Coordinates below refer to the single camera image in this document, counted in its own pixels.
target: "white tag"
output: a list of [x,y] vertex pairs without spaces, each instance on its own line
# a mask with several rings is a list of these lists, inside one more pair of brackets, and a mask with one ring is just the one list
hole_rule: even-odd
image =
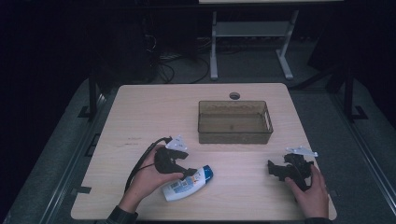
[[318,153],[317,152],[313,152],[311,150],[306,149],[305,147],[287,147],[286,150],[288,152],[294,153],[294,154],[298,154],[298,155],[304,155],[304,156],[313,156],[313,157],[317,157]]
[[179,134],[176,138],[172,139],[168,144],[165,146],[168,149],[178,150],[178,151],[186,151],[187,147],[184,144],[183,138]]

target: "left hand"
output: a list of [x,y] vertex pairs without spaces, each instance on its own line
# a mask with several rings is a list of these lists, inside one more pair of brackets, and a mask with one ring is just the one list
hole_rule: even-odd
[[134,176],[134,180],[120,201],[120,209],[134,213],[139,203],[155,189],[169,181],[183,177],[182,173],[161,174],[157,171],[153,163],[155,153],[160,147],[163,145],[157,145],[143,161],[140,167],[147,167],[138,171]]

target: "table leg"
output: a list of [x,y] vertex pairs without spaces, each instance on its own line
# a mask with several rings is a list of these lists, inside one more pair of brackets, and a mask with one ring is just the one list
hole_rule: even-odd
[[216,58],[216,17],[217,12],[213,12],[212,21],[212,50],[210,52],[210,78],[217,80],[218,77],[218,59]]
[[289,64],[288,61],[286,61],[285,55],[286,55],[286,50],[288,49],[289,46],[291,35],[293,34],[295,22],[297,21],[298,12],[299,12],[298,10],[295,10],[293,12],[288,29],[285,34],[285,42],[283,43],[281,49],[276,50],[277,58],[279,59],[280,66],[282,67],[286,79],[293,79],[293,74],[290,71]]

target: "bottle label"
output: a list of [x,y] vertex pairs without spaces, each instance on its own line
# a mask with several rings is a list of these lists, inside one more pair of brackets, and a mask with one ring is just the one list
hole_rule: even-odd
[[201,174],[199,172],[197,172],[193,176],[187,176],[184,180],[177,181],[177,182],[171,184],[170,187],[175,193],[184,192],[184,191],[189,190],[192,187],[194,187],[195,183],[197,181],[199,181],[200,178],[201,178]]

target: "transparent storage box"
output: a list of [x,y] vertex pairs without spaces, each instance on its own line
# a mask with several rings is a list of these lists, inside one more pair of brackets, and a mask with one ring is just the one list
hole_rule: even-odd
[[202,144],[267,144],[273,127],[264,101],[200,101]]

